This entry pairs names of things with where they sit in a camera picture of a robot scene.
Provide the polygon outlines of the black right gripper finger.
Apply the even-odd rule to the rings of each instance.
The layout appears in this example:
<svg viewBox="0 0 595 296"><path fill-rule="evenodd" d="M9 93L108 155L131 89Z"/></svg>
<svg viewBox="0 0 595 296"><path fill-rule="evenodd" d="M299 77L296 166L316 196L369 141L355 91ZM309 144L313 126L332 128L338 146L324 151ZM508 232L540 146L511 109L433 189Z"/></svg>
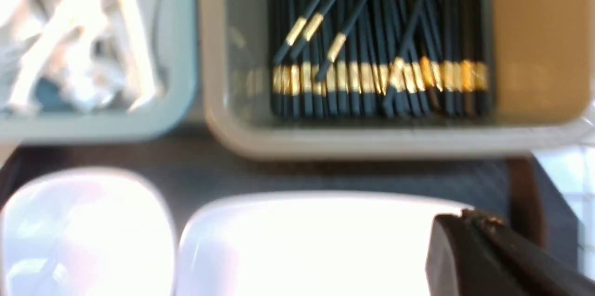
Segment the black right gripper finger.
<svg viewBox="0 0 595 296"><path fill-rule="evenodd" d="M433 218L425 273L432 296L592 296L593 280L478 209Z"/></svg>

